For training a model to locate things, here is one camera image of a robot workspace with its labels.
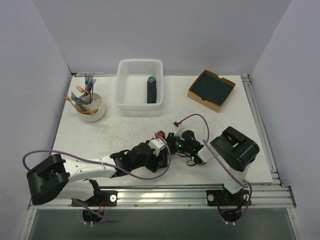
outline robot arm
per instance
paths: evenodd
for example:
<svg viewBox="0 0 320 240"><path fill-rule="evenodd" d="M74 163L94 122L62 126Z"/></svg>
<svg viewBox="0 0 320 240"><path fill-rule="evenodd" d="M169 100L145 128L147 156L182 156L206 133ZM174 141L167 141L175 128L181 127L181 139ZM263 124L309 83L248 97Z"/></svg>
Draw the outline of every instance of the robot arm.
<svg viewBox="0 0 320 240"><path fill-rule="evenodd" d="M159 168L168 166L165 147L160 139L155 138L140 143L132 150L91 160L63 159L60 154L53 154L26 174L32 203L48 203L58 196L66 184L78 180L122 177L141 167L155 173Z"/></svg>
<svg viewBox="0 0 320 240"><path fill-rule="evenodd" d="M165 138L162 131L156 134ZM171 154L187 154L198 165L204 165L214 159L212 153L196 140L193 131L183 131L181 123L176 124L175 133L169 133L165 141ZM240 182L246 178L250 163L259 152L259 147L254 141L232 127L223 131L222 135L210 142L210 145L223 157L231 174ZM91 160L63 159L60 154L53 154L29 170L26 175L32 203L48 203L58 196L66 184L79 180L122 177L141 167L155 173L158 169L168 166L167 154L165 143L158 138L142 142L131 150ZM242 189L230 176L226 178L224 188L232 195Z"/></svg>
<svg viewBox="0 0 320 240"><path fill-rule="evenodd" d="M220 136L211 141L208 147L202 148L198 152L198 156L204 163L214 159L220 162L221 160L217 157L219 155L224 159L229 165L229 169L226 170L229 174L223 187L234 195L243 189L243 186L238 182L243 183L246 180L248 169L259 152L260 148L253 140L229 126Z"/></svg>

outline metal frame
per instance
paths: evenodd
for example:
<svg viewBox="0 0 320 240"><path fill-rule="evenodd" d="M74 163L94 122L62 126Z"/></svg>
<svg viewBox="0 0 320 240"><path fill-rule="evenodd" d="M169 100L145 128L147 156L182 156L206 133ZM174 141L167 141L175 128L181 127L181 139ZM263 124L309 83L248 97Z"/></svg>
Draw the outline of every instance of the metal frame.
<svg viewBox="0 0 320 240"><path fill-rule="evenodd" d="M21 232L19 235L19 240L28 240L29 235L31 233L32 226L34 224L35 216L36 216L36 209L28 209L26 212L25 221L23 223L23 226L21 228Z"/></svg>
<svg viewBox="0 0 320 240"><path fill-rule="evenodd" d="M106 74L99 74L99 77L107 76ZM296 239L303 240L296 210L294 209L296 207L295 199L291 188L284 187L279 179L276 163L272 155L265 126L254 97L249 76L244 76L242 82L273 179L273 182L270 184L252 185L252 205L250 207L286 208ZM221 185L103 186L102 188L118 191L117 206L112 207L113 209L205 209L215 208L207 205L206 190L217 190L221 188ZM71 200L69 199L55 199L47 204L38 206L31 204L19 239L28 239L36 211L40 209L74 210L82 208L71 207Z"/></svg>

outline glass panel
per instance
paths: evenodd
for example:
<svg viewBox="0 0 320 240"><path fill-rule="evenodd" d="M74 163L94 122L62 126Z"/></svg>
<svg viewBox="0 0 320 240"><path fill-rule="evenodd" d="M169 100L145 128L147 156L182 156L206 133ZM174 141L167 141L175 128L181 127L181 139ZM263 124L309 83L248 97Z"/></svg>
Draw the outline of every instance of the glass panel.
<svg viewBox="0 0 320 240"><path fill-rule="evenodd" d="M79 221L79 209L38 209L29 240L293 240L285 208L249 209L235 226L222 221L217 209L108 209L119 221L90 227Z"/></svg>

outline white table surface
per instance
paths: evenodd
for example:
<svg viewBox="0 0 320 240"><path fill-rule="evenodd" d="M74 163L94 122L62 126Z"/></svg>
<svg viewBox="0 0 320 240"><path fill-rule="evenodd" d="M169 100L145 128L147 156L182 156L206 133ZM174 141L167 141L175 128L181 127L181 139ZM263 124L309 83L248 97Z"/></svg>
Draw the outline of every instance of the white table surface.
<svg viewBox="0 0 320 240"><path fill-rule="evenodd" d="M219 113L187 97L187 92L196 76L165 76L164 99L162 108L154 111L122 111L113 102L115 77L96 77L94 91L102 96L106 112L97 122L84 122L79 118L72 105L64 105L60 125L55 138L54 150L93 159L104 157L124 149L132 149L141 142L150 139L158 130L166 134L174 132L172 123L193 114L202 114L208 122L210 141L219 136L224 129L232 126L260 147L260 153L252 163L247 180L251 183L271 183L272 176L261 140L254 122L244 86L240 76L224 76L235 83L230 96ZM71 90L80 95L76 86L84 86L84 77L73 77ZM197 116L183 122L186 130L192 130L196 139L202 143L207 131L203 120ZM168 172L155 180L140 180L132 176L116 178L96 178L100 186L150 186L150 185L201 185L223 184L227 173L217 161L203 166L187 166L187 158L177 154L172 157ZM132 171L143 177L154 177L163 169L153 173L145 167Z"/></svg>

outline red component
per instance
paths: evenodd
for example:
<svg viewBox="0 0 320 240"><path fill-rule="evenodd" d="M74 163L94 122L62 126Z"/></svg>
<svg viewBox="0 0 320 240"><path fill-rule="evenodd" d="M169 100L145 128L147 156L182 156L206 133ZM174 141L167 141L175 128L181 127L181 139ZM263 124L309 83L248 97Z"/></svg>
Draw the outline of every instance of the red component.
<svg viewBox="0 0 320 240"><path fill-rule="evenodd" d="M101 206L105 205L106 203L106 198L103 197L103 200L100 202L99 207L101 208Z"/></svg>
<svg viewBox="0 0 320 240"><path fill-rule="evenodd" d="M163 138L165 133L163 131L158 131L156 134L156 136Z"/></svg>

